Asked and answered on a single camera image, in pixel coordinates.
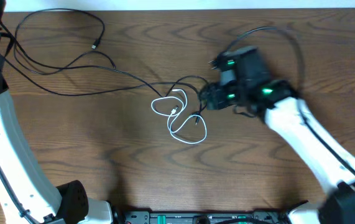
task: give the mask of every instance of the wooden table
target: wooden table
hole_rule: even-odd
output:
[[[208,61],[235,36],[264,25],[289,29],[305,53],[305,99],[355,155],[355,9],[95,14],[106,23],[98,50],[109,54],[118,69],[148,82],[185,75],[215,81],[218,73]],[[3,21],[14,30],[25,15],[7,13]],[[90,50],[100,32],[100,24],[87,16],[48,12],[27,21],[19,40],[34,59],[62,66]],[[274,75],[296,85],[295,57],[286,40],[263,32],[244,45],[259,46]],[[110,66],[96,55],[78,64]],[[29,75],[63,93],[139,84],[98,69]],[[48,94],[7,65],[4,76],[25,136],[54,185],[78,179],[92,198],[153,210],[250,210],[324,199],[313,174],[284,140],[258,119],[233,116],[230,108],[205,111],[208,138],[190,146],[170,137],[166,119],[150,108],[157,95],[148,88],[74,98]],[[201,88],[202,82],[187,81]],[[157,86],[162,92],[167,88]],[[198,106],[195,98],[190,92],[190,112]],[[203,134],[193,122],[183,132],[190,139]]]

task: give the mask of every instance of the tangled cable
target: tangled cable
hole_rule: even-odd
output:
[[[174,91],[174,92],[176,92],[176,91],[182,92],[183,95],[184,95],[185,101],[183,101],[183,100],[177,98],[176,96],[166,96],[166,97],[157,98],[157,99],[154,99],[154,100],[151,102],[151,108],[152,108],[152,110],[153,110],[155,113],[157,113],[157,114],[159,114],[159,115],[161,115],[161,116],[166,116],[166,117],[168,117],[168,118],[167,118],[167,129],[169,130],[170,135],[171,135],[174,139],[179,140],[180,142],[183,142],[183,143],[185,143],[185,144],[198,144],[198,143],[201,143],[202,141],[204,141],[204,140],[206,139],[206,136],[207,136],[207,134],[208,134],[208,131],[207,131],[207,129],[206,129],[206,123],[205,123],[205,121],[204,121],[204,119],[203,119],[203,117],[202,117],[201,115],[198,115],[198,114],[191,114],[191,115],[189,115],[189,117],[183,122],[183,124],[180,125],[179,128],[177,128],[175,131],[172,129],[173,123],[174,123],[175,120],[181,115],[181,113],[185,110],[185,108],[187,107],[187,104],[188,104],[187,94],[185,93],[184,90],[182,90],[182,89],[173,89],[172,91]],[[174,108],[171,110],[170,114],[164,114],[164,113],[161,113],[161,112],[157,111],[157,109],[154,107],[154,103],[155,103],[155,102],[158,102],[158,101],[161,101],[161,100],[167,100],[167,99],[174,99],[174,100],[179,101],[179,102],[182,104],[181,110],[178,111],[178,106],[176,106],[176,107],[174,107]],[[205,136],[203,137],[203,139],[201,139],[201,140],[199,140],[199,141],[196,141],[196,142],[191,142],[191,141],[183,140],[183,139],[181,139],[180,137],[178,137],[178,136],[176,135],[176,133],[179,132],[179,130],[181,130],[181,129],[184,127],[185,123],[186,123],[189,119],[191,119],[191,118],[197,118],[197,119],[199,118],[200,120],[202,120],[203,126],[204,126],[204,128],[205,128]]]

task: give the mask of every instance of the green connector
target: green connector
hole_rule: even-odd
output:
[[[238,218],[246,218],[246,216],[241,215],[241,216],[238,216]],[[247,222],[238,222],[238,224],[247,224]]]
[[[166,215],[158,215],[158,224],[166,224]]]

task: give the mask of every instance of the cable connector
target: cable connector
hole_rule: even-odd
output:
[[[171,115],[175,114],[177,112],[178,106],[175,106],[171,112]]]
[[[198,115],[198,116],[195,118],[195,125],[197,125],[197,124],[200,122],[200,117],[199,117],[199,116],[201,116],[200,112],[197,111],[197,112],[192,113],[191,115]]]
[[[100,40],[99,40],[99,39],[96,39],[95,43],[91,46],[91,48],[92,48],[93,50],[95,50],[95,49],[98,47],[99,44],[100,44]]]

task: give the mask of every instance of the charging cable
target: charging cable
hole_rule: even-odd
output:
[[[178,129],[176,129],[175,131],[172,129],[173,123],[174,123],[175,120],[180,116],[180,114],[185,110],[185,108],[187,107],[187,104],[188,104],[187,94],[185,93],[184,90],[182,90],[182,89],[173,89],[172,91],[174,91],[174,92],[176,92],[176,91],[182,92],[183,95],[184,95],[185,101],[183,101],[183,100],[177,98],[176,96],[166,96],[166,97],[157,98],[157,99],[154,99],[154,100],[152,101],[152,103],[151,103],[151,108],[152,108],[152,110],[153,110],[155,113],[157,113],[157,114],[159,114],[159,115],[161,115],[161,116],[166,116],[166,117],[168,117],[168,118],[167,118],[167,129],[169,130],[170,135],[171,135],[174,139],[179,140],[179,141],[181,141],[181,142],[184,142],[185,144],[198,144],[198,143],[200,143],[200,142],[203,142],[203,141],[206,139],[206,136],[207,136],[207,134],[208,134],[208,131],[207,131],[207,129],[206,129],[206,123],[205,123],[205,121],[204,121],[204,119],[202,118],[201,115],[198,115],[198,114],[191,114],[191,115],[189,115],[189,117],[183,122],[183,124],[182,124]],[[154,103],[155,103],[155,102],[158,102],[158,101],[161,101],[161,100],[167,100],[167,99],[174,99],[174,100],[177,100],[179,103],[181,103],[181,104],[182,104],[181,110],[178,111],[178,106],[175,106],[175,107],[172,109],[172,111],[170,112],[170,114],[164,114],[164,113],[161,113],[161,112],[157,111],[157,110],[155,109],[155,107],[154,107]],[[179,130],[181,130],[181,129],[184,127],[185,123],[186,123],[188,120],[190,120],[191,118],[199,118],[200,120],[202,120],[203,126],[204,126],[204,128],[205,128],[205,136],[203,137],[202,140],[199,140],[199,141],[196,141],[196,142],[191,142],[191,141],[183,140],[183,139],[179,138],[179,137],[176,135],[176,133],[179,132]]]

